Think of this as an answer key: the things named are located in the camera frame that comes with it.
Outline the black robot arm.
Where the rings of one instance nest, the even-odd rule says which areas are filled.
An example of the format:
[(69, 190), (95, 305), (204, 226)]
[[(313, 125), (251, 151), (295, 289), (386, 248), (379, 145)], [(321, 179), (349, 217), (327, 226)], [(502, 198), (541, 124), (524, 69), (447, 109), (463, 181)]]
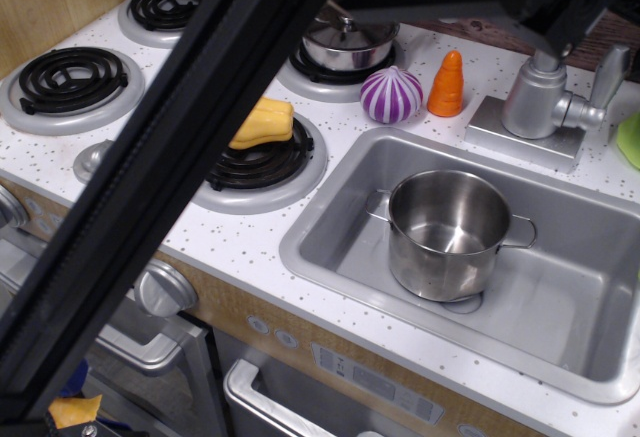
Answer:
[(203, 0), (1, 320), (1, 431), (47, 409), (321, 7), (368, 22), (495, 18), (569, 55), (615, 0)]

